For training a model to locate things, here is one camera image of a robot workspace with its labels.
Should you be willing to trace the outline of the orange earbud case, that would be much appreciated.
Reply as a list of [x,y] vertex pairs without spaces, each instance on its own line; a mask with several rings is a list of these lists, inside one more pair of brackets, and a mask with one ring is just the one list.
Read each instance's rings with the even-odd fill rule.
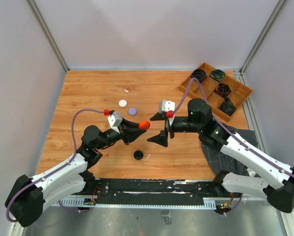
[[139,123],[139,129],[148,130],[150,128],[150,122],[147,120],[141,121]]

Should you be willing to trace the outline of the black earbud case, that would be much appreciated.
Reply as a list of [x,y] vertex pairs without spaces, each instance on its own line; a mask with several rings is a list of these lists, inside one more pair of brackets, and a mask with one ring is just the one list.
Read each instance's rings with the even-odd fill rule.
[[141,160],[144,157],[144,153],[141,150],[136,150],[133,156],[135,159]]

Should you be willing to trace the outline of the white earbud case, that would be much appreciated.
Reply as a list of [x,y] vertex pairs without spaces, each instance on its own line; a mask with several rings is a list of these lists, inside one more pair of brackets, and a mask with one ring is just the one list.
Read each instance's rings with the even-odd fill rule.
[[121,108],[125,108],[127,106],[127,101],[122,99],[118,102],[118,105],[121,107]]

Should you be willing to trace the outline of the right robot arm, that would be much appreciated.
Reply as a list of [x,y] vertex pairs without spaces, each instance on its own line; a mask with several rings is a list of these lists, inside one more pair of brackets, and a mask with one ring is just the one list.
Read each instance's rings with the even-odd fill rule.
[[237,132],[232,132],[213,117],[211,107],[202,99],[191,99],[188,115],[174,115],[175,103],[162,100],[151,121],[163,120],[164,129],[149,142],[167,147],[168,139],[176,133],[198,133],[207,147],[232,157],[258,174],[248,177],[229,171],[220,171],[214,179],[212,190],[219,197],[227,193],[242,193],[266,199],[270,205],[284,213],[294,208],[294,166],[280,162],[250,144]]

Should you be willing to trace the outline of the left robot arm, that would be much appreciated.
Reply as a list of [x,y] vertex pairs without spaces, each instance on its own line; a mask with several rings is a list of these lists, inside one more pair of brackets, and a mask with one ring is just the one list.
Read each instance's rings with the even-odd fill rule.
[[7,220],[27,227],[55,202],[73,193],[92,193],[95,182],[88,169],[102,157],[100,150],[120,140],[128,145],[150,127],[149,121],[135,123],[114,116],[108,120],[111,127],[104,132],[95,125],[88,126],[81,146],[75,147],[74,153],[60,164],[39,175],[18,177],[4,204]]

